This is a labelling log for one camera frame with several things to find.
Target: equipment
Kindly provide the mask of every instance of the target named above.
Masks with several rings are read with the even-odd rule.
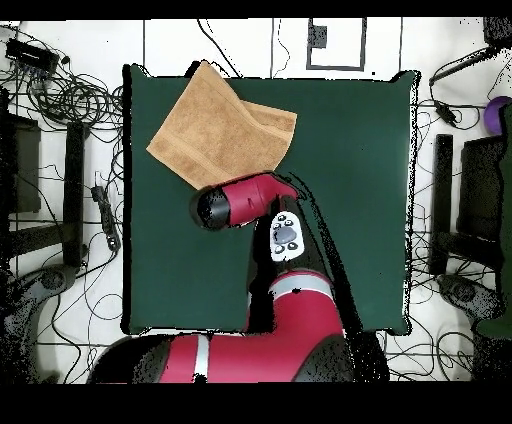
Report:
[[[101,214],[101,228],[107,237],[108,248],[112,252],[118,252],[121,248],[121,240],[117,233],[114,216],[112,215],[112,207],[108,201],[108,195],[105,189],[101,186],[94,186],[91,188],[92,200],[98,203]]]
[[[297,189],[273,173],[197,192],[191,214],[205,229],[256,221],[246,334],[128,337],[103,353],[88,382],[358,381],[369,375],[355,368],[361,357],[373,370],[384,364],[386,369],[373,375],[389,379],[381,350],[380,357],[372,357],[351,347],[357,334],[349,328],[345,338],[339,289],[298,199]],[[215,269],[211,275],[214,284]]]
[[[59,56],[48,49],[23,43],[14,38],[9,39],[6,45],[5,57],[16,61],[23,72],[46,79],[57,69]]]
[[[503,254],[499,242],[500,175],[496,166],[505,150],[503,136],[464,143],[461,152],[460,202],[456,232],[450,232],[453,136],[438,134],[434,146],[432,229],[429,269],[446,272],[449,253],[479,262],[499,272]]]
[[[485,128],[491,135],[502,135],[500,109],[503,106],[512,103],[512,98],[508,96],[499,96],[492,99],[484,110]]]
[[[449,304],[462,309],[471,324],[499,315],[500,301],[494,290],[458,275],[440,275],[437,282],[441,297]]]
[[[503,48],[512,47],[512,20],[510,17],[484,18],[483,30],[484,41],[489,47],[465,56],[461,63],[446,71],[436,72],[429,80],[430,87],[440,79],[494,57]]]
[[[75,281],[82,258],[83,149],[88,130],[69,123],[66,137],[63,223],[9,231],[9,210],[16,205],[16,178],[31,185],[18,171],[15,120],[7,111],[9,93],[0,91],[0,384],[37,383],[35,342],[44,302]],[[15,278],[9,259],[55,244],[62,244],[63,264],[48,266]]]

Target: red robot arm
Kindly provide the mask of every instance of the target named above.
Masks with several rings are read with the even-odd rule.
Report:
[[[352,381],[352,359],[331,281],[297,198],[295,188],[272,173],[199,192],[191,212],[204,228],[257,220],[248,332],[154,336],[153,343],[140,341],[149,336],[130,339],[125,344],[132,343],[137,353],[129,353],[128,347],[123,352],[121,345],[110,359],[105,353],[90,382],[123,382],[111,381],[112,371],[106,371],[115,363],[114,355],[133,357],[133,372],[123,377],[130,380],[125,382]],[[255,332],[253,311],[265,299],[272,302],[272,325]],[[148,346],[135,348],[136,343]]]

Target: towel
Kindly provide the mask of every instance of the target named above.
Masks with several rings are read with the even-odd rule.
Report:
[[[275,170],[297,114],[240,100],[201,62],[147,151],[196,189]]]

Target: white floor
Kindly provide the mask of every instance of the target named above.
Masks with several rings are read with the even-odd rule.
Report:
[[[244,77],[269,78],[270,75],[279,78],[318,77],[318,78],[350,78],[389,80],[400,70],[418,70],[422,74],[419,90],[419,100],[430,97],[428,78],[442,65],[462,57],[478,48],[484,47],[481,18],[368,18],[366,37],[366,64],[364,72],[346,71],[308,71],[306,70],[306,40],[307,19],[276,18],[249,20],[201,20],[205,31],[213,36],[216,42],[226,52],[237,73]],[[357,61],[354,54],[360,46],[358,24],[352,21],[350,25],[343,19],[316,20],[316,25],[327,25],[328,34],[342,34],[346,43],[333,42],[323,52],[323,56],[314,56],[319,64],[347,66]],[[221,72],[234,76],[213,43],[200,31],[195,20],[165,20],[165,21],[65,21],[65,22],[23,22],[21,30],[54,48],[65,52],[71,58],[71,68],[75,74],[85,73],[101,79],[110,91],[122,84],[121,68],[125,63],[144,64],[151,75],[183,75],[193,60],[207,59],[217,62],[222,67]],[[0,41],[7,41],[12,32],[0,28]],[[4,59],[5,45],[0,44],[0,70],[8,68]],[[434,96],[450,104],[485,105],[487,93],[493,86],[496,77],[510,58],[505,53],[497,59],[481,63],[470,69],[439,81],[434,86]],[[512,95],[510,71],[505,69],[502,78],[496,84],[490,97]],[[20,105],[27,105],[20,99]],[[26,110],[19,107],[19,114],[28,116]],[[455,153],[453,173],[460,170],[460,150],[464,141],[486,136],[483,122],[468,131],[455,130],[436,121],[429,127],[429,118],[434,121],[437,117],[431,108],[422,108],[419,116],[419,126],[422,137],[425,137],[419,155],[419,164],[429,170],[432,166],[432,143],[436,134],[449,133],[454,136]],[[42,129],[48,127],[40,117]],[[460,115],[460,127],[471,126],[476,118],[476,112],[463,109]],[[64,170],[64,141],[62,133],[43,133],[41,143],[40,167],[54,164],[62,175]],[[95,138],[89,138],[86,145],[85,184],[91,186],[98,175],[106,178],[110,171],[112,145],[104,144]],[[40,170],[40,176],[56,177],[55,170],[47,167]],[[416,191],[431,183],[431,175],[418,167],[416,174]],[[52,206],[57,219],[62,218],[62,188],[60,181],[40,180],[40,188]],[[457,215],[458,179],[454,177],[453,213],[454,225]],[[122,195],[116,190],[110,190],[110,201],[115,208],[121,201]],[[417,231],[429,229],[429,204],[431,192],[429,188],[422,190],[416,197],[415,216],[426,220],[416,219],[414,228]],[[91,199],[84,200],[84,220],[99,221],[99,211]],[[44,207],[37,214],[23,214],[20,219],[51,219]],[[84,239],[89,242],[101,226],[85,225]],[[60,248],[47,248],[32,254],[20,256],[18,259],[19,274],[35,269],[50,255],[59,252]],[[424,249],[418,250],[420,257],[425,256]],[[91,247],[90,267],[100,265],[110,256],[105,237],[97,236]],[[460,263],[450,262],[455,270]],[[422,269],[420,261],[416,268]],[[87,291],[87,299],[91,308],[105,295],[121,294],[122,288],[122,255],[105,267],[94,286]],[[466,271],[482,267],[472,264]],[[56,321],[58,330],[77,344],[82,344],[81,358],[71,372],[68,382],[83,383],[87,376],[88,356],[99,354],[104,346],[109,345],[123,336],[119,328],[121,301],[119,297],[104,298],[94,310],[101,320],[92,316],[82,296],[84,286],[88,287],[99,275],[99,270],[91,273],[87,281],[79,280],[74,287],[62,296],[59,308],[60,316]],[[422,282],[428,276],[415,273],[415,282]],[[493,286],[493,276],[486,275],[485,284]],[[460,331],[470,335],[469,324],[465,316],[458,310],[445,303],[437,293],[435,283],[431,286],[417,287],[411,293],[410,315],[413,319],[413,332],[407,337],[390,337],[381,335],[385,343],[390,368],[395,374],[407,373],[401,381],[414,380],[443,380],[441,369],[435,356],[433,344],[446,332]],[[58,370],[60,381],[75,363],[78,352],[75,347],[66,345],[49,326],[51,316],[56,307],[56,300],[50,300],[44,308],[39,323],[39,353],[41,364],[48,371]],[[465,357],[460,359],[459,352],[472,354],[472,345],[459,335],[448,335],[440,344],[443,353],[445,372],[448,378],[468,379],[469,373],[453,360],[467,362]]]

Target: green tabletop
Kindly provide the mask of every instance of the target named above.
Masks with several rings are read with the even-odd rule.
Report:
[[[146,147],[189,79],[130,68],[131,264],[124,322],[146,327],[241,329],[252,226],[210,233],[188,204],[194,189]],[[306,182],[344,262],[365,329],[406,331],[406,203],[415,73],[394,82],[232,79],[242,100],[298,114],[278,173]],[[314,216],[304,205],[313,231]]]

